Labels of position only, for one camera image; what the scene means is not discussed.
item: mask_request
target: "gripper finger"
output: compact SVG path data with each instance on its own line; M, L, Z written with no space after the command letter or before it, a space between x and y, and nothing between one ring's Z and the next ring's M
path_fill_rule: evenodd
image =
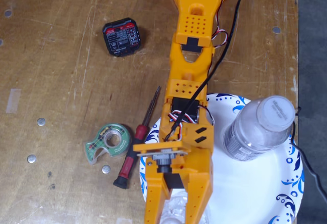
M209 172L190 174L185 224L196 224L200 222L212 192L213 187Z

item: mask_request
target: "black cable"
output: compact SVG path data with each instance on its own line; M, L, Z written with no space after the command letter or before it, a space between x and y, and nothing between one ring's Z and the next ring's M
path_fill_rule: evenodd
M227 53L228 47L230 45L230 41L231 41L231 39L233 37L233 33L234 33L236 22L237 22L237 17L238 17L240 3L241 3L241 0L238 0L237 1L237 4L236 4L236 7L235 7L234 18L233 18L233 22L232 22L232 25L231 25L231 30L230 30L229 38L227 40L226 46L225 46L225 48L224 48L224 50L223 50L223 52L222 52L219 60L215 64L215 66L214 66L213 70L211 71L211 73L204 80L204 82L200 85L200 87L195 91L195 93L193 94L193 96L191 97L191 99L188 101L188 103L186 104L186 106L183 108L183 110L179 114L177 120L174 122L174 124L173 124L173 126L171 128L171 131L165 137L165 141L168 141L169 137L175 132L176 128L178 127L179 123L182 121L182 119L183 119L184 115L187 113L188 109L191 107L192 103L195 101L196 97L200 94L200 92L202 91L202 89L208 84L209 80L212 78L212 76L214 75L215 71L217 70L219 64L224 59L224 57L225 57L225 55Z
M211 121L212 121L212 125L214 126L215 125L215 120L214 120L213 116L211 115L210 110L206 106L203 106L203 105L200 105L200 104L199 104L199 107L204 108L208 112L208 114L209 114L209 116L211 118Z
M300 110L301 110L301 107L298 108L296 116L298 116L298 113ZM308 162L308 159L307 159L305 153L302 151L302 149L300 149L294 142L295 130L296 130L296 125L295 125L295 121L293 121L293 132L292 132L292 137L291 137L291 143L292 143L293 147L295 147L300 152L302 163L307 167L309 173L314 177L315 182L316 182L316 187L317 187L319 193L321 194L321 196L323 197L323 200L325 200L325 202L327 203L327 193L325 192L325 190L323 189L323 187L321 185L319 175L311 167L311 165Z

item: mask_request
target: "white paper plate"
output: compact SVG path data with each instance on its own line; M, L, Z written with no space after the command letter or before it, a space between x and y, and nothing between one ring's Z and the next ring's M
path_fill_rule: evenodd
M224 151L222 132L250 100L230 94L211 94L207 100L215 119L214 190L205 212L210 223L292 223L300 208L305 178L300 154L291 145L291 136L275 150L253 161L234 160ZM158 142L159 126L160 119L146 143ZM145 161L146 157L142 157L139 174L146 200ZM173 190L172 196L177 192L180 190Z

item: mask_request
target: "tape roll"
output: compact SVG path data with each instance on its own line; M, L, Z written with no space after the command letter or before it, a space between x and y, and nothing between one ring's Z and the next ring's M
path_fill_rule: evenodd
M85 144L85 153L90 164L95 164L97 158L105 153L111 157L123 155L131 142L128 130L119 123L109 123L103 126L92 142Z

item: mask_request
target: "table surface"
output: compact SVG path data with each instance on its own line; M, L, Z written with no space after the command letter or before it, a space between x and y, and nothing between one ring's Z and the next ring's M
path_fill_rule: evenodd
M226 0L220 12L228 31L236 1ZM165 90L178 17L173 1L1 0L0 9L0 222L143 223L138 169L128 190L114 187L124 158L103 155L90 165L83 146L109 122L135 132L156 88ZM124 17L137 22L143 47L116 58L102 27ZM297 0L243 0L208 91L249 99L278 94L297 107L297 84ZM150 124L163 100L164 92ZM107 175L104 164L111 166Z

